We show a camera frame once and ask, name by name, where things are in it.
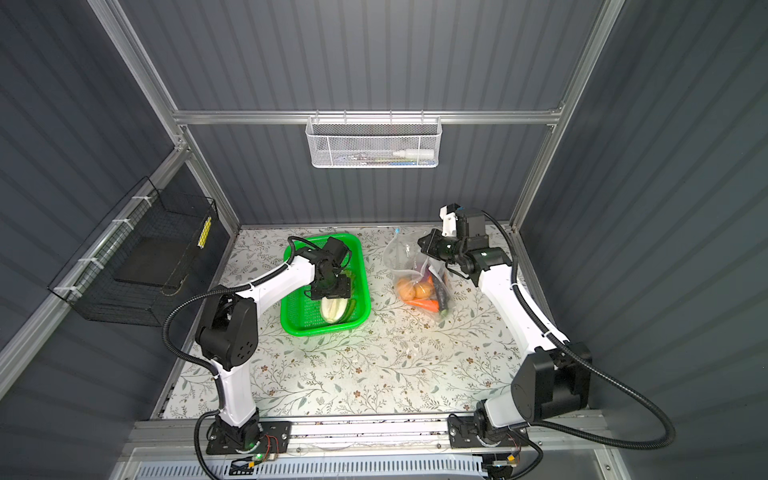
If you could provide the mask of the green plastic basket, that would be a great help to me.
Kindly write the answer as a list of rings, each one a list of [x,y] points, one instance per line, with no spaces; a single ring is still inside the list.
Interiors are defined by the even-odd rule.
[[[306,239],[291,236],[291,253],[307,260],[314,279],[280,305],[283,329],[293,336],[316,336],[357,328],[370,316],[372,301],[362,244],[350,233]]]

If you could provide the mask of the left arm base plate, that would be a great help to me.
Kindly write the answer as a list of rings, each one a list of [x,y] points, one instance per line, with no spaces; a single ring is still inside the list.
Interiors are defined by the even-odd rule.
[[[206,433],[208,455],[282,454],[287,451],[293,424],[253,420],[233,427],[216,418]]]

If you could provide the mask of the clear zip top bag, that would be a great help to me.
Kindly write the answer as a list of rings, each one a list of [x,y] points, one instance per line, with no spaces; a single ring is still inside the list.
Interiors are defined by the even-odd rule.
[[[432,259],[421,252],[417,240],[423,235],[424,233],[421,231],[411,232],[404,228],[396,228],[393,237],[383,250],[383,264],[392,279],[392,290],[402,304],[424,315],[430,315],[434,318],[445,318],[448,316],[451,307],[451,292],[447,282],[447,269],[442,262]],[[398,279],[408,278],[418,283],[421,282],[421,277],[427,270],[438,276],[448,291],[448,310],[444,314],[433,313],[408,305],[407,302],[399,298],[395,291],[395,284]]]

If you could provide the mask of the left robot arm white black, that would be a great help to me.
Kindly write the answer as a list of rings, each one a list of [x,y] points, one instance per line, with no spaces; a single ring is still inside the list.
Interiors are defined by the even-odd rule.
[[[337,323],[352,297],[352,282],[344,272],[350,249],[330,237],[318,246],[291,236],[289,257],[279,267],[248,281],[231,293],[215,294],[206,303],[196,342],[212,361],[220,382],[223,406],[218,417],[241,428],[256,416],[248,362],[258,345],[258,317],[296,290],[309,289],[308,298],[320,303],[321,318]]]

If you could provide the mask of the orange carrot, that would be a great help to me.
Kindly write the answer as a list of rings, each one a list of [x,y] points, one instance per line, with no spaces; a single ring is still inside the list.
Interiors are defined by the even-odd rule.
[[[407,304],[433,313],[440,312],[439,302],[433,299],[413,299],[407,301]]]

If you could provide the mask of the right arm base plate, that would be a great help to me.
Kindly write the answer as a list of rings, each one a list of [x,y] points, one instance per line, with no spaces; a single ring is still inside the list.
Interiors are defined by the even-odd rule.
[[[449,414],[447,430],[454,449],[505,448],[519,450],[529,445],[525,428],[493,427],[485,415],[476,411],[472,416]]]

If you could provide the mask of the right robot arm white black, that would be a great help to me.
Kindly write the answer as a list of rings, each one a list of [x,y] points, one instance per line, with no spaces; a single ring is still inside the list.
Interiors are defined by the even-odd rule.
[[[585,408],[591,373],[563,352],[569,342],[517,279],[512,250],[490,245],[486,212],[449,204],[440,209],[442,228],[418,240],[426,256],[457,265],[487,297],[523,354],[510,391],[481,401],[474,414],[482,441],[495,443],[503,429],[519,430]]]

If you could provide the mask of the napa cabbage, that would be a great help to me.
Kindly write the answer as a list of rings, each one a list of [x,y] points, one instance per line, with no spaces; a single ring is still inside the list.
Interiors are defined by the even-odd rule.
[[[324,297],[320,302],[321,318],[329,325],[343,322],[354,310],[354,302],[349,298]]]

